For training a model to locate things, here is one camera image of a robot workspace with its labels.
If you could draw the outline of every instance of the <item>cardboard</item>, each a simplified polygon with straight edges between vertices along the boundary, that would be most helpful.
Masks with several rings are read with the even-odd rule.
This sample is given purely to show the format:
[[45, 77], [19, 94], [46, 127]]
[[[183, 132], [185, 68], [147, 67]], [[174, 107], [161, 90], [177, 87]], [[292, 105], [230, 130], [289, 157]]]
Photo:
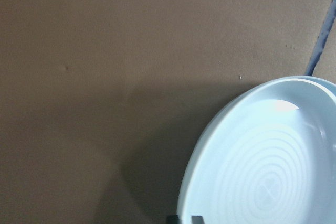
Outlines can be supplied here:
[[163, 223], [206, 124], [303, 74], [330, 0], [0, 0], [1, 223]]

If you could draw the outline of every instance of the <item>brown surface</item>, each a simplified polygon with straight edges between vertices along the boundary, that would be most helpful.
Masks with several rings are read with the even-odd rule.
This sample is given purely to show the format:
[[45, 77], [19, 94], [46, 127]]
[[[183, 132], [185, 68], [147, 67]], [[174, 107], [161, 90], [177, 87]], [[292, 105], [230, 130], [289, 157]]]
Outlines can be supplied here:
[[326, 46], [316, 65], [314, 76], [336, 83], [336, 26], [333, 25]]
[[205, 125], [304, 73], [329, 3], [0, 0], [1, 222], [164, 223]]

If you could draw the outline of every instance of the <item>dark object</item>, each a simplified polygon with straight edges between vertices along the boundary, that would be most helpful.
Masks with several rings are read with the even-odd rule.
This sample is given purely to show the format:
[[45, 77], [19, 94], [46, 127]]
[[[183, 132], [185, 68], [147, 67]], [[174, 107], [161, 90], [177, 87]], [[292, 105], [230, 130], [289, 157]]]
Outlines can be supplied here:
[[167, 224], [180, 224], [180, 219], [178, 215], [169, 215], [167, 216]]
[[204, 224], [204, 219], [202, 216], [192, 215], [191, 221], [192, 221], [192, 224]]

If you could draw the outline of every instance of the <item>white bowl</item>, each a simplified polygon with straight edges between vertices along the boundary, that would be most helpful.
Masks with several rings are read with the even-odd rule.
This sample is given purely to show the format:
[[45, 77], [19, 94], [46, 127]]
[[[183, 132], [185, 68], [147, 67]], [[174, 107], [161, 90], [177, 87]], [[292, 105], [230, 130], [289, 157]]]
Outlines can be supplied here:
[[266, 82], [210, 122], [187, 166], [182, 224], [335, 223], [336, 86], [314, 77]]

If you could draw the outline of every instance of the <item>gap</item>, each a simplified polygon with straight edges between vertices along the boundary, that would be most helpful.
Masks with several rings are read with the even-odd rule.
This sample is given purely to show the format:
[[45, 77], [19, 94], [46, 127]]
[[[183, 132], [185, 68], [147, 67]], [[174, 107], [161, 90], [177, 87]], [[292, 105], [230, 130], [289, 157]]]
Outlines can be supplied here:
[[330, 3], [330, 7], [328, 9], [326, 18], [323, 22], [323, 25], [320, 30], [320, 34], [317, 37], [316, 44], [314, 46], [313, 53], [311, 55], [310, 61], [308, 63], [306, 69], [306, 76], [312, 76], [316, 67], [317, 62], [319, 62], [321, 54], [323, 53], [323, 49], [325, 43], [327, 42], [332, 24], [334, 23], [336, 17], [336, 0], [332, 0]]

